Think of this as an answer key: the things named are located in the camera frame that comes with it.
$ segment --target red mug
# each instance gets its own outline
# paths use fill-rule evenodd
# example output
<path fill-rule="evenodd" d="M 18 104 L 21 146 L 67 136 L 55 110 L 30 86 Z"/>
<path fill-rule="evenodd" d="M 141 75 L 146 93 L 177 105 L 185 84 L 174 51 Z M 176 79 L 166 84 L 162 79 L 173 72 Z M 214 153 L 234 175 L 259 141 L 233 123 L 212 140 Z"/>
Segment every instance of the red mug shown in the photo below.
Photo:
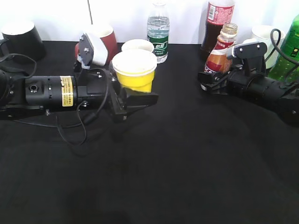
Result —
<path fill-rule="evenodd" d="M 106 64 L 109 64 L 114 56 L 119 52 L 113 28 L 108 24 L 93 24 L 88 27 L 85 32 L 92 33 L 103 41 L 108 50 L 108 58 Z M 77 57 L 78 53 L 79 48 L 77 44 L 75 47 L 75 57 Z"/>

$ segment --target black mug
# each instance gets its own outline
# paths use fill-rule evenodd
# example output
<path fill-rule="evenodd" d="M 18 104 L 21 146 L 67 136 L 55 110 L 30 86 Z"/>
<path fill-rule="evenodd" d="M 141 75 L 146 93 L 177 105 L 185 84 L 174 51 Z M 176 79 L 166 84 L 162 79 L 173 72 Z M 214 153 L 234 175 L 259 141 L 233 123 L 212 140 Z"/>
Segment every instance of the black mug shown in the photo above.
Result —
<path fill-rule="evenodd" d="M 0 40 L 0 56 L 2 57 L 2 45 L 6 44 L 9 53 L 26 55 L 35 61 L 46 55 L 43 42 L 37 29 L 31 21 L 16 21 L 6 24 L 2 28 L 4 39 Z M 32 61 L 21 56 L 13 57 L 17 63 L 31 63 Z"/>

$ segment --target plastic bottle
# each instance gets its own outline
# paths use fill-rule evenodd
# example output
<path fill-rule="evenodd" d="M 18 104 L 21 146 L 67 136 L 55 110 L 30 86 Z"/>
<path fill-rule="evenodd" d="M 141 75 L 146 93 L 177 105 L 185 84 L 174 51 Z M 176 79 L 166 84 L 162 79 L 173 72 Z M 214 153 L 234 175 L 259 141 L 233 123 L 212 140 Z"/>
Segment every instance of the plastic bottle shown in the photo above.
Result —
<path fill-rule="evenodd" d="M 217 38 L 217 43 L 207 58 L 205 72 L 226 73 L 229 71 L 232 60 L 227 59 L 227 49 L 232 46 L 237 36 L 238 26 L 233 23 L 223 25 L 220 35 Z"/>
<path fill-rule="evenodd" d="M 299 15 L 295 17 L 285 41 L 281 45 L 281 50 L 290 58 L 299 62 Z M 269 77 L 283 82 L 286 74 L 294 68 L 294 64 L 279 56 L 275 66 L 271 69 Z M 293 71 L 287 82 L 296 81 L 299 77 L 299 68 Z"/>
<path fill-rule="evenodd" d="M 234 0 L 209 0 L 206 18 L 206 35 L 200 48 L 200 58 L 205 61 L 217 42 L 222 26 L 230 23 L 235 7 Z"/>
<path fill-rule="evenodd" d="M 168 39 L 170 20 L 164 1 L 155 1 L 154 9 L 149 15 L 147 25 L 148 40 L 155 46 L 157 62 L 163 63 L 168 56 Z"/>

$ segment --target red bottle label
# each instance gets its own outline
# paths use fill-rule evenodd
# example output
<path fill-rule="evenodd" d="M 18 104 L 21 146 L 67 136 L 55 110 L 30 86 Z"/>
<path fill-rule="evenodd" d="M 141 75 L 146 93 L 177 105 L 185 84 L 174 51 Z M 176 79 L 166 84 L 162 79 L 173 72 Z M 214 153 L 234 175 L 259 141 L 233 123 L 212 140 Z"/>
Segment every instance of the red bottle label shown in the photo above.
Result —
<path fill-rule="evenodd" d="M 224 25 L 230 23 L 233 17 L 233 11 L 235 6 L 230 7 L 218 7 L 209 2 L 207 11 L 207 21 L 214 25 Z"/>
<path fill-rule="evenodd" d="M 212 50 L 210 56 L 207 58 L 205 65 L 205 72 L 214 73 L 222 72 L 226 73 L 229 71 L 232 64 L 231 60 L 226 57 L 227 48 L 232 46 L 234 42 L 222 42 L 218 39 L 215 48 Z"/>

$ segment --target brown soda bottle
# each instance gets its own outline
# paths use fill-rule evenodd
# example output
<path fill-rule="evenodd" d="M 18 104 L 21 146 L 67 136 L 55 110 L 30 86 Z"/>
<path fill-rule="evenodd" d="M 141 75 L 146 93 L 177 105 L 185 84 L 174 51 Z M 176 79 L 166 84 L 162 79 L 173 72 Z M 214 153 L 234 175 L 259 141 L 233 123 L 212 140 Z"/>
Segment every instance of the brown soda bottle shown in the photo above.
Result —
<path fill-rule="evenodd" d="M 217 36 L 223 25 L 231 22 L 234 7 L 234 0 L 209 0 L 206 35 L 199 51 L 201 60 L 206 61 L 217 43 Z"/>
<path fill-rule="evenodd" d="M 205 72 L 226 73 L 229 71 L 232 60 L 227 59 L 227 50 L 235 43 L 238 26 L 233 23 L 223 25 L 220 35 L 217 38 L 217 43 L 207 58 Z"/>

